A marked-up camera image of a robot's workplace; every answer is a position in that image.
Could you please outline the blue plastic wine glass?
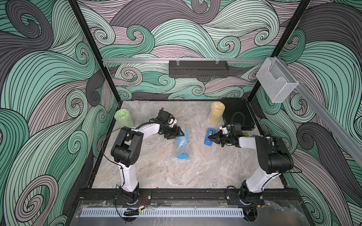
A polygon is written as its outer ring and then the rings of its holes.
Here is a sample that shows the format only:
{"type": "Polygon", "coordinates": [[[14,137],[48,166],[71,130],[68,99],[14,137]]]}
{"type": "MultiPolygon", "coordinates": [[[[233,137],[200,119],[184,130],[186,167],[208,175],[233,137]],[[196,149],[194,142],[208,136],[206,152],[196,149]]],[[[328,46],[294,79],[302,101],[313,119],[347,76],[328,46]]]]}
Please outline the blue plastic wine glass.
{"type": "Polygon", "coordinates": [[[176,158],[186,160],[189,158],[189,134],[184,132],[184,136],[177,137],[175,141],[176,158]]]}

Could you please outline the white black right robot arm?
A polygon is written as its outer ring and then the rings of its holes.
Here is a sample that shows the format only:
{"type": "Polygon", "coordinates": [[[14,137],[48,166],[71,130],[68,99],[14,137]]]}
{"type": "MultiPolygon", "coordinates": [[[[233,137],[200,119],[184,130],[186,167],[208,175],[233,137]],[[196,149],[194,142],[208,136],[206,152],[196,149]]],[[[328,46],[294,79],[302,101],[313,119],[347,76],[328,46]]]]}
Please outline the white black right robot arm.
{"type": "Polygon", "coordinates": [[[256,151],[258,167],[239,190],[239,199],[244,205],[261,205],[265,185],[294,167],[291,154],[280,137],[246,136],[239,123],[220,127],[207,138],[221,147],[231,145],[256,151]]]}

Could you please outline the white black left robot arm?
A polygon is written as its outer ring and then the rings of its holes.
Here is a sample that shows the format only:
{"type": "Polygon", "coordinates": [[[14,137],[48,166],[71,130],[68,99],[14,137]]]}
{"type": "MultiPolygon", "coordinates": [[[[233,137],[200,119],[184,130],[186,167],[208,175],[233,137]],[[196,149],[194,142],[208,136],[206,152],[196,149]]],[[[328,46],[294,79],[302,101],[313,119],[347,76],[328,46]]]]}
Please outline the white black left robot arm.
{"type": "Polygon", "coordinates": [[[165,139],[185,136],[176,118],[163,108],[156,118],[130,128],[122,127],[111,149],[111,156],[119,166],[122,182],[116,191],[121,193],[127,203],[136,203],[139,198],[139,182],[136,176],[135,163],[140,157],[143,140],[154,135],[163,135],[165,139]]]}

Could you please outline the blue tape dispenser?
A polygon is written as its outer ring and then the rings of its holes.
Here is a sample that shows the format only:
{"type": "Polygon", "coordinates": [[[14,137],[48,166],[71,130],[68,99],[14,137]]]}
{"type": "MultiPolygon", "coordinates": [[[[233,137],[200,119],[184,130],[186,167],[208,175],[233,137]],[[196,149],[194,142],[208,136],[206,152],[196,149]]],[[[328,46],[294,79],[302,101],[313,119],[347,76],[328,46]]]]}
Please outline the blue tape dispenser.
{"type": "Polygon", "coordinates": [[[209,137],[210,137],[211,135],[214,135],[214,134],[215,134],[215,129],[209,128],[209,129],[207,130],[206,137],[205,137],[205,141],[204,141],[204,144],[205,144],[206,146],[209,146],[209,147],[212,146],[213,141],[210,140],[209,137]]]}

